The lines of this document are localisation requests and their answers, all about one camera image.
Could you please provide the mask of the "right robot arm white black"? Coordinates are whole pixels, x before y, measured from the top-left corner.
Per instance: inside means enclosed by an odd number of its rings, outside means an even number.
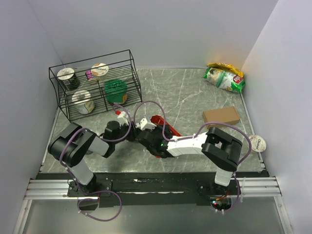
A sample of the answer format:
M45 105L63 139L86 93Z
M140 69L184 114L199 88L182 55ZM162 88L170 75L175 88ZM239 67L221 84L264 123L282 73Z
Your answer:
M213 189L218 194L224 194L230 189L232 174L237 170L242 150L242 142L222 131L212 127L207 132L195 136L172 136L169 140L163 138L160 130L143 130L136 140L150 154L169 158L181 155L205 155L216 165Z

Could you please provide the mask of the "red paper box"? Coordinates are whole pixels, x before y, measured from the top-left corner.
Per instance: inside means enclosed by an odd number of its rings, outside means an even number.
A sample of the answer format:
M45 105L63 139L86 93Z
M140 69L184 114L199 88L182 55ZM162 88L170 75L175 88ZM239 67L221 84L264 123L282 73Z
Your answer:
M167 139L172 139L173 136L176 136L176 137L181 136L181 134L176 129L174 129L168 122L166 122L165 127L163 127L164 118L159 115L152 116L151 122L156 125L156 127L152 130L152 133L156 138L165 140L162 134L163 129L164 129L164 135L166 136Z

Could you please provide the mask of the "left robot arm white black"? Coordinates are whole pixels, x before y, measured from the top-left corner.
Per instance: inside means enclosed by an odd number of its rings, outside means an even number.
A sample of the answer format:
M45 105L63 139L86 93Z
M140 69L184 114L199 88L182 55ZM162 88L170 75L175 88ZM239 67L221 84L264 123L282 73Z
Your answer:
M70 123L48 145L48 153L65 167L76 179L79 190L86 196L93 195L98 189L96 175L88 168L84 156L88 151L108 158L115 145L127 140L135 141L140 133L139 125L108 122L104 133L97 135L76 123Z

